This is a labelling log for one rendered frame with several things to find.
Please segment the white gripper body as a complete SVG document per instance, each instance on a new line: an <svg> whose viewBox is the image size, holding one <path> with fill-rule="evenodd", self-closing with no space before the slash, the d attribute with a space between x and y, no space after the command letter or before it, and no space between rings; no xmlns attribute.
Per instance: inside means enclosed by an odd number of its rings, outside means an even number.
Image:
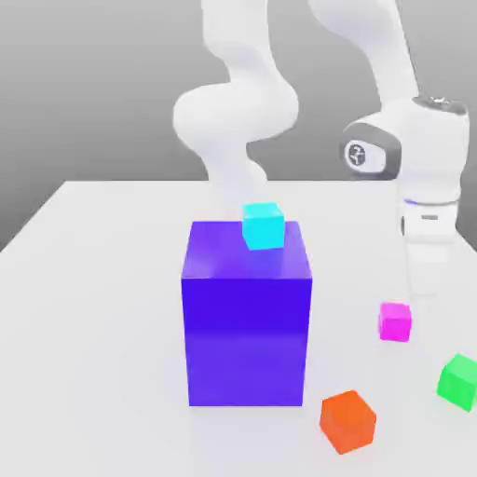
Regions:
<svg viewBox="0 0 477 477"><path fill-rule="evenodd" d="M450 269L453 243L404 242L409 293L412 298L431 297L444 287Z"/></svg>

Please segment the small magenta cube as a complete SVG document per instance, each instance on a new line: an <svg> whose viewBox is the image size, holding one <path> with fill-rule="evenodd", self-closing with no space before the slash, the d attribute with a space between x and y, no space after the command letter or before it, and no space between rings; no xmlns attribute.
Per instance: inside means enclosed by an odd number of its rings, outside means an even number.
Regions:
<svg viewBox="0 0 477 477"><path fill-rule="evenodd" d="M381 340L408 342L412 328L411 308L406 304L383 302L378 316Z"/></svg>

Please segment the small green cube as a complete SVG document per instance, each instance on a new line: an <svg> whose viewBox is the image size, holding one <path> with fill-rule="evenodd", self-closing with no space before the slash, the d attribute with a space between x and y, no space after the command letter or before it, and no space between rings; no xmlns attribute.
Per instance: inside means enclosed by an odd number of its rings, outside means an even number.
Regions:
<svg viewBox="0 0 477 477"><path fill-rule="evenodd" d="M477 361L457 353L442 369L437 394L470 412L477 403Z"/></svg>

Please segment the small cyan cube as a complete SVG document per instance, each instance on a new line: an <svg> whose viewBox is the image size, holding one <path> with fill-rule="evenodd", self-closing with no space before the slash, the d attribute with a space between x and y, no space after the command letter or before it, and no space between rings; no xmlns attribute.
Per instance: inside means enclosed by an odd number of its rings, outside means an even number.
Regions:
<svg viewBox="0 0 477 477"><path fill-rule="evenodd" d="M242 207L242 236L252 251L284 246L284 215L275 202L250 203Z"/></svg>

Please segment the small orange cube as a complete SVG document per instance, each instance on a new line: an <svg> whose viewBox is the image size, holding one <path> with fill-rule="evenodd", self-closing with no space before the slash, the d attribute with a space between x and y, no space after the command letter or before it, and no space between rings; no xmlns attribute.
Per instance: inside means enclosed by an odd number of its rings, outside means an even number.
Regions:
<svg viewBox="0 0 477 477"><path fill-rule="evenodd" d="M339 455L373 442L376 413L356 390L324 399L320 410L320 429Z"/></svg>

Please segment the large purple box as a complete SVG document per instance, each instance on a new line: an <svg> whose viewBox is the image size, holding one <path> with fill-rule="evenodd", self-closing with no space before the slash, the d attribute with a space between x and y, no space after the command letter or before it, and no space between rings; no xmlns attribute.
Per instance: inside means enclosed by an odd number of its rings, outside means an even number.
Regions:
<svg viewBox="0 0 477 477"><path fill-rule="evenodd" d="M296 222L248 249L239 222L191 225L181 276L192 406L300 406L312 273Z"/></svg>

